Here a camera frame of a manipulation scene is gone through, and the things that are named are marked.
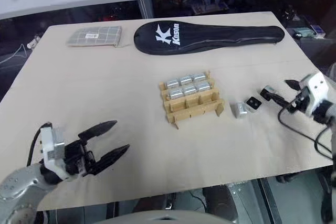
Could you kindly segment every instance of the black cable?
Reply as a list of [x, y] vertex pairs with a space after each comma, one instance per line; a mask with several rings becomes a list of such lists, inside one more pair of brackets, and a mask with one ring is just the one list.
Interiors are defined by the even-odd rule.
[[[316, 150], [318, 153], [320, 153], [319, 150], [318, 150], [318, 144], [319, 144], [320, 138], [321, 138], [321, 136], [322, 136], [322, 135], [323, 135], [329, 128], [330, 128], [330, 125], [327, 125], [327, 127], [325, 127], [325, 129], [322, 130], [322, 131], [317, 135], [317, 137], [316, 137], [316, 139], [315, 139], [314, 148], [315, 148], [315, 150]], [[321, 154], [322, 156], [324, 156], [324, 157], [326, 157], [326, 158], [332, 160], [332, 158], [330, 158], [328, 155], [326, 155], [326, 154], [324, 154], [324, 153], [320, 153], [320, 154]]]
[[203, 205], [203, 207], [204, 207], [204, 211], [206, 211], [206, 205], [205, 205], [205, 203], [202, 201], [202, 199], [199, 198], [199, 197], [197, 197], [197, 196], [195, 196], [195, 195], [193, 195], [192, 192], [191, 192], [190, 190], [189, 190], [189, 193], [190, 193], [191, 197], [193, 197], [193, 198], [195, 198], [195, 199], [198, 199], [198, 200], [202, 203], [202, 205]]
[[[296, 102], [298, 99], [299, 99], [299, 97], [295, 97], [294, 100], [292, 100], [291, 102], [289, 102], [285, 107], [283, 107], [283, 108], [279, 111], [279, 113], [278, 113], [278, 121], [279, 121], [283, 126], [285, 126], [286, 128], [290, 129], [291, 131], [294, 131], [295, 133], [297, 133], [297, 134], [299, 134], [299, 135], [301, 135], [301, 136], [304, 136], [304, 137], [308, 138], [309, 140], [311, 140], [311, 141], [313, 141], [313, 142], [315, 143], [315, 139], [313, 139], [313, 138], [311, 138], [311, 137], [305, 135], [304, 133], [302, 133], [302, 132], [300, 132], [300, 131], [298, 131], [298, 130], [292, 128], [292, 127], [289, 126], [288, 124], [284, 123], [284, 122], [282, 121], [282, 119], [281, 119], [281, 115], [282, 115], [282, 113], [283, 113], [286, 109], [288, 109], [288, 108], [289, 108], [294, 102]], [[321, 143], [317, 142], [317, 145], [321, 146], [321, 147], [324, 148], [326, 151], [328, 151], [329, 153], [331, 153], [331, 150], [330, 150], [329, 148], [327, 148], [324, 144], [321, 144]], [[327, 157], [327, 158], [329, 158], [329, 159], [332, 160], [331, 157], [328, 157], [326, 154], [322, 153], [318, 148], [316, 148], [315, 150], [316, 150], [319, 154], [321, 154], [322, 156]]]
[[41, 128], [47, 127], [47, 126], [51, 126], [51, 123], [45, 123], [43, 124], [40, 128], [38, 128], [37, 132], [35, 133], [35, 136], [33, 138], [33, 141], [30, 145], [30, 150], [29, 150], [29, 154], [28, 154], [28, 161], [27, 161], [27, 166], [32, 164], [32, 158], [33, 158], [33, 152], [34, 152], [34, 147], [37, 141], [37, 138], [41, 132]]

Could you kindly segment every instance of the wooden table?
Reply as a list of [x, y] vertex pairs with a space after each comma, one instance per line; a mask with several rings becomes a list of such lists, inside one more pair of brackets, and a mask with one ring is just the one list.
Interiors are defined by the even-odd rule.
[[[172, 19], [283, 28], [270, 12]], [[270, 85], [290, 100], [296, 93], [284, 80], [301, 80], [318, 71], [286, 30], [277, 45], [152, 56], [137, 51], [133, 44], [135, 30], [149, 21], [49, 27], [0, 104], [0, 179], [26, 164], [33, 136], [47, 121], [61, 128], [69, 143], [99, 122], [118, 120], [115, 128], [93, 139], [88, 148], [99, 159], [123, 144], [131, 147], [98, 176], [61, 183], [40, 209], [135, 199], [331, 164], [315, 152], [311, 141], [280, 125], [280, 107], [259, 95], [265, 85]], [[123, 27], [120, 44], [128, 46], [65, 45], [78, 28], [115, 25]], [[211, 71], [226, 101], [224, 112], [219, 118], [213, 112], [181, 121], [177, 130], [165, 118], [158, 84], [205, 70]], [[334, 92], [330, 93], [331, 101], [335, 100]], [[252, 95], [263, 102], [262, 106], [244, 119], [235, 119], [229, 104]], [[323, 128], [301, 113], [283, 118], [314, 137]], [[328, 137], [322, 141], [330, 146]], [[33, 160], [40, 158], [37, 146]]]

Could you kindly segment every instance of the label tag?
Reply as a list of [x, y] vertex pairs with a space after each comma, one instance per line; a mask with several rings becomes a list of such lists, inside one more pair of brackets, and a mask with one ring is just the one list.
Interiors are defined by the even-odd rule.
[[98, 39], [99, 34], [86, 34], [85, 39]]

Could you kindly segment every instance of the metal canister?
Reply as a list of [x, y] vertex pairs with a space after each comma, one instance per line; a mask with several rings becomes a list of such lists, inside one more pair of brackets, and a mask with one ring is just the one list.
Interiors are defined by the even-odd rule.
[[173, 80], [170, 80], [170, 81], [166, 82], [166, 88], [167, 89], [177, 88], [178, 86], [180, 86], [180, 83], [178, 82], [177, 79], [173, 79]]
[[187, 85], [189, 83], [192, 83], [193, 79], [191, 78], [191, 76], [184, 76], [184, 77], [180, 77], [179, 81], [181, 85]]
[[206, 80], [206, 74], [205, 73], [196, 73], [191, 75], [193, 81], [204, 81]]
[[170, 100], [174, 100], [180, 97], [183, 97], [184, 94], [181, 89], [172, 89], [169, 91], [169, 98]]
[[196, 92], [197, 92], [197, 89], [196, 89], [195, 85], [193, 85], [193, 84], [190, 84], [190, 85], [187, 85], [187, 86], [183, 87], [184, 95], [190, 95], [190, 94], [194, 94]]
[[207, 81], [201, 81], [195, 83], [196, 89], [198, 92], [206, 91], [211, 89], [211, 85]]

